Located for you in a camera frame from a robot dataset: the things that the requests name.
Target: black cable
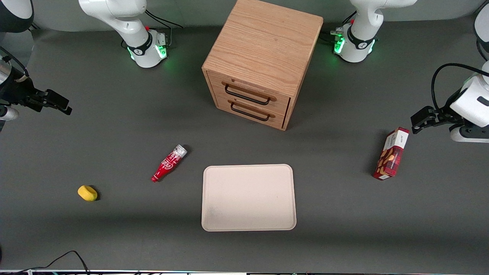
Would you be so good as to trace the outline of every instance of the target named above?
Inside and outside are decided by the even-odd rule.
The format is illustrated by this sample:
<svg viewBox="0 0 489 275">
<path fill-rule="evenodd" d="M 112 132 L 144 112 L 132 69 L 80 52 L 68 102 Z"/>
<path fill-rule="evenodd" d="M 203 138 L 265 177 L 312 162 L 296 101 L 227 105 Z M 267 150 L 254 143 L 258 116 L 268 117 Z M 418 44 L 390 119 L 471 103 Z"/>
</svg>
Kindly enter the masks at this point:
<svg viewBox="0 0 489 275">
<path fill-rule="evenodd" d="M 449 66 L 460 67 L 460 68 L 471 70 L 471 71 L 476 72 L 476 73 L 480 73 L 481 75 L 484 75 L 484 76 L 489 76 L 489 72 L 485 72 L 485 71 L 480 70 L 478 68 L 474 68 L 472 66 L 459 64 L 459 63 L 446 63 L 446 64 L 443 64 L 440 67 L 438 67 L 438 69 L 436 69 L 435 73 L 433 74 L 433 78 L 431 78 L 431 99 L 433 100 L 433 105 L 435 106 L 435 109 L 439 114 L 441 114 L 441 112 L 440 112 L 440 108 L 438 107 L 438 104 L 436 102 L 436 97 L 435 97 L 435 80 L 436 80 L 436 76 L 438 75 L 438 73 L 443 68 L 449 67 Z"/>
<path fill-rule="evenodd" d="M 350 18 L 352 18 L 352 17 L 353 17 L 353 15 L 355 15 L 355 14 L 356 14 L 356 11 L 355 11 L 355 12 L 353 12 L 352 14 L 350 14 L 350 16 L 348 16 L 347 18 L 345 18 L 345 20 L 343 20 L 343 22 L 342 22 L 342 23 L 344 24 L 344 23 L 348 22 L 348 20 L 350 20 Z"/>
<path fill-rule="evenodd" d="M 166 26 L 167 28 L 171 29 L 172 27 L 170 27 L 169 25 L 161 22 L 160 20 L 158 20 L 154 15 L 151 15 L 148 11 L 145 11 L 146 15 L 148 15 L 149 17 L 153 18 L 153 20 L 155 20 L 156 22 Z"/>
<path fill-rule="evenodd" d="M 475 45 L 477 46 L 477 51 L 481 54 L 482 58 L 484 58 L 484 60 L 488 60 L 488 58 L 486 57 L 486 55 L 482 52 L 482 49 L 481 49 L 481 44 L 479 43 L 479 41 L 476 41 L 475 42 Z"/>
<path fill-rule="evenodd" d="M 64 256 L 66 256 L 67 254 L 69 254 L 69 253 L 71 253 L 71 252 L 75 253 L 75 254 L 78 256 L 78 258 L 79 258 L 79 259 L 80 259 L 80 261 L 82 262 L 82 265 L 83 265 L 83 268 L 85 269 L 85 272 L 87 273 L 87 275 L 90 275 L 89 269 L 88 269 L 87 265 L 85 264 L 85 261 L 84 261 L 84 260 L 82 259 L 82 257 L 81 257 L 81 256 L 78 254 L 78 252 L 77 252 L 77 251 L 75 251 L 75 250 L 70 250 L 70 251 L 68 251 L 68 252 L 64 253 L 63 255 L 61 255 L 61 256 L 59 256 L 59 257 L 57 257 L 56 259 L 54 259 L 52 262 L 50 262 L 50 263 L 49 263 L 48 265 L 46 265 L 46 266 L 31 267 L 31 268 L 28 268 L 28 269 L 24 269 L 24 270 L 22 270 L 22 271 L 18 271 L 18 272 L 12 273 L 11 275 L 19 275 L 19 274 L 22 274 L 22 273 L 24 273 L 24 272 L 26 272 L 26 271 L 28 271 L 28 270 L 32 270 L 32 269 L 34 269 L 34 270 L 35 270 L 35 269 L 43 269 L 43 268 L 48 268 L 48 267 L 50 267 L 50 266 L 51 266 L 51 265 L 52 265 L 54 262 L 56 262 L 57 260 L 59 260 L 59 259 L 63 258 Z"/>
<path fill-rule="evenodd" d="M 12 59 L 21 66 L 21 68 L 24 70 L 25 76 L 29 77 L 29 72 L 27 71 L 27 68 L 20 62 L 15 56 L 13 56 L 10 52 L 8 52 L 6 49 L 4 49 L 2 46 L 0 46 L 0 50 L 12 57 Z"/>
<path fill-rule="evenodd" d="M 168 45 L 168 46 L 171 46 L 171 45 L 172 45 L 172 40 L 173 40 L 173 28 L 172 28 L 172 27 L 170 27 L 169 25 L 167 25 L 167 24 L 165 24 L 165 23 L 161 22 L 160 20 L 156 19 L 156 18 L 155 18 L 153 15 L 151 15 L 151 14 L 150 14 L 148 11 L 146 11 L 145 13 L 146 13 L 146 15 L 148 15 L 149 17 L 153 18 L 153 20 L 155 20 L 156 22 L 158 22 L 158 23 L 160 23 L 160 24 L 162 24 L 162 25 L 164 25 L 164 26 L 166 26 L 167 28 L 169 28 L 169 29 L 170 29 L 170 42 L 169 42 L 167 45 Z"/>
<path fill-rule="evenodd" d="M 173 22 L 168 21 L 168 20 L 165 20 L 165 19 L 163 19 L 163 18 L 160 18 L 160 17 L 158 17 L 158 16 L 156 16 L 156 15 L 152 14 L 152 13 L 151 13 L 149 10 L 146 10 L 146 13 L 148 13 L 148 14 L 150 14 L 150 15 L 152 15 L 152 16 L 154 16 L 154 17 L 156 17 L 156 18 L 160 19 L 160 20 L 163 20 L 163 21 L 165 21 L 165 22 L 167 22 L 167 23 L 170 23 L 170 24 L 173 24 L 173 25 L 175 25 L 175 26 L 179 26 L 179 27 L 183 28 L 183 26 L 182 26 L 182 25 L 177 24 L 177 23 L 173 23 Z"/>
</svg>

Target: tabletop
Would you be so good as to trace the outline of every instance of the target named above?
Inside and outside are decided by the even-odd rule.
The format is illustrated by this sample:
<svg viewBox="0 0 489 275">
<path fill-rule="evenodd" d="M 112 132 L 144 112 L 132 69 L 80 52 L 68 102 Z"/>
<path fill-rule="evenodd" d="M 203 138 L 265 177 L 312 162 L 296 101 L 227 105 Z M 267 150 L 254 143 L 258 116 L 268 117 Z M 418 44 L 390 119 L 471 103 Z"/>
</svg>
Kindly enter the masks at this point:
<svg viewBox="0 0 489 275">
<path fill-rule="evenodd" d="M 0 267 L 77 250 L 91 269 L 487 274 L 487 145 L 425 129 L 409 136 L 396 177 L 372 177 L 386 135 L 431 104 L 435 69 L 482 66 L 472 22 L 385 23 L 360 64 L 318 41 L 285 132 L 215 108 L 200 68 L 219 27 L 174 30 L 152 69 L 115 31 L 34 32 L 34 84 L 73 113 L 19 107 L 0 134 Z M 439 100 L 470 75 L 445 69 Z M 188 155 L 152 183 L 177 144 Z M 206 167 L 275 163 L 293 168 L 293 230 L 202 229 Z M 101 200 L 83 201 L 83 184 Z M 52 268 L 81 265 L 70 257 Z"/>
</svg>

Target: cardboard box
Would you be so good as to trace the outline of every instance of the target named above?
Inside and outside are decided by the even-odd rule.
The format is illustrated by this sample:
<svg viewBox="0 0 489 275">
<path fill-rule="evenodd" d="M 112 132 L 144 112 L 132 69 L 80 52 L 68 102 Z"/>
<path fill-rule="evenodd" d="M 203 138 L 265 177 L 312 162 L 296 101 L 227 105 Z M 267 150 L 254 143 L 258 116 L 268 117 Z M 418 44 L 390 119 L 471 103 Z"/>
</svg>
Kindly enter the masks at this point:
<svg viewBox="0 0 489 275">
<path fill-rule="evenodd" d="M 396 175 L 408 135 L 409 130 L 399 127 L 387 136 L 374 178 L 383 181 Z"/>
</svg>

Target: wall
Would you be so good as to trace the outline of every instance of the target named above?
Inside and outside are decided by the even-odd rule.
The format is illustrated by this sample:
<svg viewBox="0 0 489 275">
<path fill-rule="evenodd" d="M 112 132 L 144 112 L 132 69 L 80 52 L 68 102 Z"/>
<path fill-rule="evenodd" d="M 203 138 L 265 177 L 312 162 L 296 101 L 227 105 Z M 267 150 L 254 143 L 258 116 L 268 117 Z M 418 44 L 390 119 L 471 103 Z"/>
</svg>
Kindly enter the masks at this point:
<svg viewBox="0 0 489 275">
<path fill-rule="evenodd" d="M 348 0 L 266 0 L 317 14 L 325 22 L 340 22 L 355 9 Z M 484 0 L 418 0 L 411 7 L 384 10 L 386 21 L 422 21 L 458 18 L 472 13 Z M 184 26 L 223 25 L 236 0 L 148 0 L 157 16 Z M 106 24 L 87 16 L 77 0 L 33 0 L 35 22 L 42 28 L 63 31 L 108 30 Z M 146 15 L 145 25 L 158 26 Z"/>
</svg>

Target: black metal handle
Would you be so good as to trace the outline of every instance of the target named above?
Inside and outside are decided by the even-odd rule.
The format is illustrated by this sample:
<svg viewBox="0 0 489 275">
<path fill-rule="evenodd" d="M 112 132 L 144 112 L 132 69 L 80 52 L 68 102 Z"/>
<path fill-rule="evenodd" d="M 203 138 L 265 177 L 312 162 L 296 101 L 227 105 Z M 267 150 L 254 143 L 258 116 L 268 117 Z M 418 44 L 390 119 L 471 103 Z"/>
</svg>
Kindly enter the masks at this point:
<svg viewBox="0 0 489 275">
<path fill-rule="evenodd" d="M 240 95 L 238 93 L 235 93 L 235 92 L 231 92 L 227 88 L 229 88 L 229 85 L 228 84 L 226 84 L 226 87 L 224 88 L 224 90 L 226 91 L 227 94 L 230 94 L 230 95 L 233 95 L 233 96 L 237 96 L 237 97 L 242 98 L 242 99 L 246 99 L 246 100 L 251 101 L 251 102 L 256 103 L 256 104 L 266 105 L 266 104 L 268 104 L 270 102 L 270 99 L 271 99 L 269 97 L 265 102 L 263 102 L 263 101 L 260 101 L 260 100 L 253 99 L 251 97 L 247 97 L 247 96 L 244 96 L 244 95 Z"/>
<path fill-rule="evenodd" d="M 243 114 L 243 115 L 247 115 L 247 116 L 252 117 L 254 119 L 257 119 L 257 120 L 267 121 L 270 118 L 270 115 L 267 115 L 266 118 L 262 118 L 262 117 L 259 117 L 259 116 L 256 116 L 256 115 L 248 114 L 247 112 L 244 112 L 244 111 L 238 110 L 236 108 L 233 108 L 233 106 L 234 106 L 234 102 L 231 102 L 231 110 L 233 110 L 233 111 L 235 111 L 237 113 Z"/>
</svg>

